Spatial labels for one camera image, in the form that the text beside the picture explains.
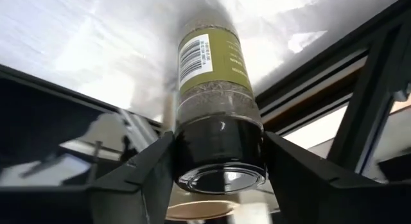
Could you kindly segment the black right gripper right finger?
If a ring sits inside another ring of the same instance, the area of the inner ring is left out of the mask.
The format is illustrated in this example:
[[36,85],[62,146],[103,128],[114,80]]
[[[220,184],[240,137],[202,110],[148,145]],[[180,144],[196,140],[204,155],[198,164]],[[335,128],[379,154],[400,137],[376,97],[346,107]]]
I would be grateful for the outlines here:
[[288,223],[410,223],[409,182],[375,182],[272,132],[263,158]]

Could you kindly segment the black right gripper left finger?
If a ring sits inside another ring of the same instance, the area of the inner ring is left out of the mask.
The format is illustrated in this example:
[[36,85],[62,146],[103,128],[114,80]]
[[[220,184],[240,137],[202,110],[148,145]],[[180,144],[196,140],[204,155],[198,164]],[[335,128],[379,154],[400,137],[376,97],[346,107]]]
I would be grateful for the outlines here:
[[167,132],[85,185],[2,187],[1,223],[164,223],[174,146]]

